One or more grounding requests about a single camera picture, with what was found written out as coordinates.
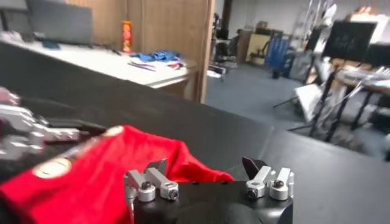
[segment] red shirt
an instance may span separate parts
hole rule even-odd
[[[233,181],[200,163],[183,142],[132,127],[116,127],[88,144],[0,186],[23,223],[129,223],[125,172],[143,172],[150,162],[165,158],[172,181]]]

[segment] metal bracket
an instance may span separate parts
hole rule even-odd
[[[278,201],[285,201],[294,196],[294,173],[289,168],[282,168],[269,188],[269,196]]]
[[[149,168],[145,172],[145,179],[153,183],[160,190],[161,198],[176,200],[179,197],[179,185],[168,180],[156,168]]]
[[[269,166],[263,166],[255,178],[246,182],[246,194],[249,199],[257,200],[265,196],[267,182],[275,176],[275,171]]]
[[[142,202],[149,202],[155,199],[155,186],[151,182],[146,181],[137,170],[127,171],[124,176],[124,182],[128,205],[132,205],[136,197]]]

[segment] black monitor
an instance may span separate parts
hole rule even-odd
[[[377,66],[390,67],[390,44],[376,43],[368,48],[364,63]]]
[[[29,19],[38,40],[90,45],[92,10],[61,2],[28,0]]]
[[[0,0],[1,10],[27,11],[26,0]]]
[[[362,62],[376,27],[376,23],[336,21],[322,56]]]
[[[5,12],[26,12],[26,0],[0,0],[0,30],[9,30],[9,25]]]

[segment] screw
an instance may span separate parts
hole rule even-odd
[[[274,182],[274,187],[276,187],[276,188],[281,188],[284,185],[285,185],[284,182],[281,181],[281,180],[277,180],[277,181]]]
[[[149,188],[152,187],[152,183],[149,181],[145,181],[141,184],[141,189],[142,190],[148,190]]]
[[[169,192],[169,198],[171,200],[176,200],[176,199],[178,199],[178,197],[179,197],[179,192],[177,190],[171,190]]]
[[[246,195],[248,196],[249,199],[251,200],[256,200],[257,199],[257,194],[255,190],[249,190],[246,192]]]

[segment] wooden wall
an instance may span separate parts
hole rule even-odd
[[[93,41],[120,49],[122,20],[126,16],[126,0],[66,0],[67,3],[90,7],[93,14]]]
[[[204,87],[206,61],[211,41],[210,17],[215,0],[129,0],[133,22],[133,46],[136,51],[170,49],[195,61],[199,74],[198,91]],[[201,92],[195,93],[201,101]]]
[[[94,41],[121,48],[122,20],[133,29],[133,51],[175,50],[195,61],[194,93],[202,101],[215,0],[66,0],[91,7]]]

